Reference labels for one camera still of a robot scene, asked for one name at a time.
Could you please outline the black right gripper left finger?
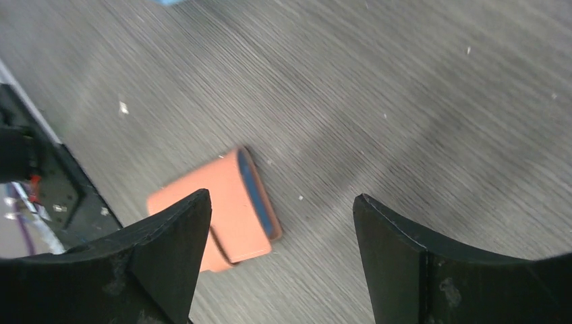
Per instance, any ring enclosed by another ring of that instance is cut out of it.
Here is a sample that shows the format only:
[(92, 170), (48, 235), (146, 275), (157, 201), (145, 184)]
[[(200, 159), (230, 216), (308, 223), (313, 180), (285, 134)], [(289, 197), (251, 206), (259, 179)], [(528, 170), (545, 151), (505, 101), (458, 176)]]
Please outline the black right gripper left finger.
[(2, 323), (186, 323), (208, 190), (63, 254), (1, 261)]

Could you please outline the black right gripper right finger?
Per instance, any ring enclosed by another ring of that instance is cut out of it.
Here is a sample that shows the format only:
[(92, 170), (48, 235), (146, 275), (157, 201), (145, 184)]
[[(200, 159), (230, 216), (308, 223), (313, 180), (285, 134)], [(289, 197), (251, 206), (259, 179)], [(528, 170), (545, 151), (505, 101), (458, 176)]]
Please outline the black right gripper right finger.
[(525, 260), (409, 220), (366, 194), (355, 232), (377, 323), (570, 323), (571, 255)]

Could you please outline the orange leather card holder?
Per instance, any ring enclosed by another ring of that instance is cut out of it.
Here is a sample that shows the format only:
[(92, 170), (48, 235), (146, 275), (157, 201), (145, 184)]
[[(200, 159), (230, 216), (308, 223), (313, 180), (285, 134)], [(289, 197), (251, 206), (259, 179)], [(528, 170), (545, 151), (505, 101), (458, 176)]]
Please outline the orange leather card holder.
[(153, 215), (198, 189), (210, 192), (212, 216), (200, 266), (222, 272), (272, 250), (282, 229), (251, 155), (239, 146), (152, 193)]

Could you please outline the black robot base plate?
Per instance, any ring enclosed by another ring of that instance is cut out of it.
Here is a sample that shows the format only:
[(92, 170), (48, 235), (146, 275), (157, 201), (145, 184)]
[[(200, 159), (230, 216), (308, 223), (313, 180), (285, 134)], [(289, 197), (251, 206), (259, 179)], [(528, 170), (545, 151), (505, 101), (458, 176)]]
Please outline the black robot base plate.
[(54, 253), (122, 228), (69, 149), (52, 138), (8, 84), (1, 85), (1, 184), (21, 229)]

